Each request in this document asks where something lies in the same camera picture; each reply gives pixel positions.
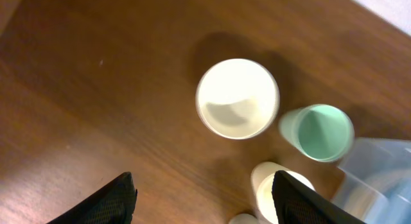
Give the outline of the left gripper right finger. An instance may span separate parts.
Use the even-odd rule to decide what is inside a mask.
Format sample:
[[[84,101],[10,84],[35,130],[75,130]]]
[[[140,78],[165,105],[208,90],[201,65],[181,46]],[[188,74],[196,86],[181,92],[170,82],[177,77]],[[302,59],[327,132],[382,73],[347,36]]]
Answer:
[[[283,170],[274,175],[272,197],[279,224],[365,224]]]

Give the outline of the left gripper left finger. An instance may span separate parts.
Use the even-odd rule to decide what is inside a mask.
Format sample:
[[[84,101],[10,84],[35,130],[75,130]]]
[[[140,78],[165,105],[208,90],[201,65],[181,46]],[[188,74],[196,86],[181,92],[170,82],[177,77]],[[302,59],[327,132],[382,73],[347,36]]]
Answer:
[[[48,224],[131,224],[137,189],[124,172]]]

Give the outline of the grey cup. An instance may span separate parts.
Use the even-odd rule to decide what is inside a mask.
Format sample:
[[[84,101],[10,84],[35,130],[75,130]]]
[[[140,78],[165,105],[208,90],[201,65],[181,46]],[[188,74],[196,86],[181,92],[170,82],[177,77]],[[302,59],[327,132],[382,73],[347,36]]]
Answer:
[[[259,221],[253,215],[243,213],[231,218],[228,224],[259,224]]]

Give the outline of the white small bowl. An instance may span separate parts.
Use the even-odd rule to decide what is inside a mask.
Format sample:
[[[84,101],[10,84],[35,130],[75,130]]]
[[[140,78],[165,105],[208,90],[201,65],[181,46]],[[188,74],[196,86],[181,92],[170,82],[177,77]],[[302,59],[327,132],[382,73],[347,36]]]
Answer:
[[[210,67],[200,79],[195,104],[203,124],[234,140],[264,132],[279,110],[279,87],[263,65],[232,58]]]

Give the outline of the mint green cup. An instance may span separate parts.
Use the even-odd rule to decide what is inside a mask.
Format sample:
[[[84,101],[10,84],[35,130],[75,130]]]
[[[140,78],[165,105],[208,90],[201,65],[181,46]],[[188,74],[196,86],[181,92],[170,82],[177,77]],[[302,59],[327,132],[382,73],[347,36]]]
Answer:
[[[279,132],[303,155],[318,162],[337,161],[354,141],[354,127],[349,116],[325,104],[287,112],[279,120]]]

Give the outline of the cream white cup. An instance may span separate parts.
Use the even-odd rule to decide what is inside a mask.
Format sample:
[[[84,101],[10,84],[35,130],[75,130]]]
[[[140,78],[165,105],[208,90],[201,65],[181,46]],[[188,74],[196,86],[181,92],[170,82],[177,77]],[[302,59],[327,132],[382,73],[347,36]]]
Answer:
[[[278,218],[275,210],[274,199],[272,196],[272,185],[274,175],[277,171],[286,171],[296,178],[299,182],[315,191],[312,183],[303,175],[291,171],[274,162],[262,162],[258,164],[251,173],[250,179],[256,203],[261,215],[269,222],[278,224]]]

